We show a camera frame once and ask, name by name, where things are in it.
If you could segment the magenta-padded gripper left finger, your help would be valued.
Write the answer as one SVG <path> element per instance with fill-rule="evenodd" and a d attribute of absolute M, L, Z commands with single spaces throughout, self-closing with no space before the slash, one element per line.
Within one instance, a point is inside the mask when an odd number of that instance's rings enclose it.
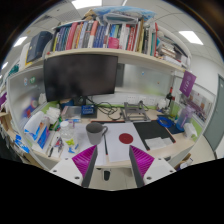
<path fill-rule="evenodd" d="M 97 146 L 91 146 L 73 158 L 65 158 L 61 160 L 50 170 L 50 173 L 78 186 L 88 188 L 97 155 Z"/>

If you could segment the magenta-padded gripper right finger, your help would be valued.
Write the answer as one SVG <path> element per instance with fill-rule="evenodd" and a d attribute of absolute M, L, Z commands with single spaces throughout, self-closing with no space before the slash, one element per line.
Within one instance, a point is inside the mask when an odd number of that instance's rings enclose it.
<path fill-rule="evenodd" d="M 132 145 L 129 146 L 129 157 L 138 188 L 175 172 L 175 169 L 165 159 L 154 158 Z"/>

